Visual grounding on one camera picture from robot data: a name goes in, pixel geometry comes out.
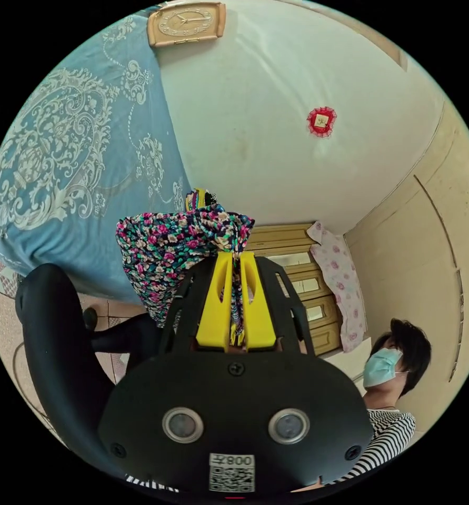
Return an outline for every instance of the camera lens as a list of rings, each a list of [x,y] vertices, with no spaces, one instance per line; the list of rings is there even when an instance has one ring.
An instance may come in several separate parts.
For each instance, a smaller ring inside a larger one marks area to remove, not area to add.
[[[176,407],[166,412],[162,428],[169,438],[179,443],[195,442],[204,430],[199,414],[186,407]]]
[[[308,416],[297,409],[277,412],[268,427],[271,438],[281,444],[297,443],[303,440],[310,429]]]

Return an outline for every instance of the surgical mask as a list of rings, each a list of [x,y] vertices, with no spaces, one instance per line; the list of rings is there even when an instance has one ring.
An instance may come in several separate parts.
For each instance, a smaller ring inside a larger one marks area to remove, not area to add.
[[[396,364],[403,353],[398,349],[380,349],[373,354],[364,366],[364,388],[378,386],[396,376]]]

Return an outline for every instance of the blue bedspread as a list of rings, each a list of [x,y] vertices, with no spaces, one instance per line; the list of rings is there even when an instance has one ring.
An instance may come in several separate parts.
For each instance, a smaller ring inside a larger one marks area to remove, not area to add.
[[[0,149],[0,261],[45,262],[78,291],[139,303],[115,240],[120,218],[184,209],[190,190],[148,13],[98,33],[38,86]]]

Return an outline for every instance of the tiled floor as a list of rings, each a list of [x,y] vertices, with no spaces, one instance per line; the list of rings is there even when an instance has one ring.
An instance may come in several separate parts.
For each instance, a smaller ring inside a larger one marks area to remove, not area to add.
[[[144,313],[142,305],[128,305],[120,302],[108,302],[108,300],[94,298],[91,296],[79,295],[82,308],[95,308],[98,314],[98,324],[96,330],[104,330],[108,327],[119,324],[129,317]],[[43,408],[38,400],[34,389],[27,361],[25,359],[25,349],[20,344],[24,341],[22,326],[15,314],[15,302],[11,298],[0,294],[0,357],[13,380],[17,389],[18,384],[22,388],[23,394],[27,397],[27,402],[43,413]],[[15,374],[13,373],[13,358],[15,356]],[[98,353],[97,358],[108,377],[116,382],[125,373],[125,358],[123,355],[108,355]],[[41,415],[35,412],[37,418],[45,427],[57,436],[52,426]]]

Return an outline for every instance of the black and white striped shirt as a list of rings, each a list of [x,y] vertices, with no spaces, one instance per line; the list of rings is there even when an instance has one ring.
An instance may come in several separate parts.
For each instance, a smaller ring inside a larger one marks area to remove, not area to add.
[[[395,458],[409,444],[415,432],[415,418],[408,412],[399,410],[372,410],[368,409],[371,424],[373,425],[373,439],[362,454],[360,460],[347,475],[331,482],[335,484],[361,473],[369,472],[374,468]],[[155,482],[143,482],[133,477],[127,477],[127,482],[132,482],[147,488],[177,492],[177,489],[168,488]]]

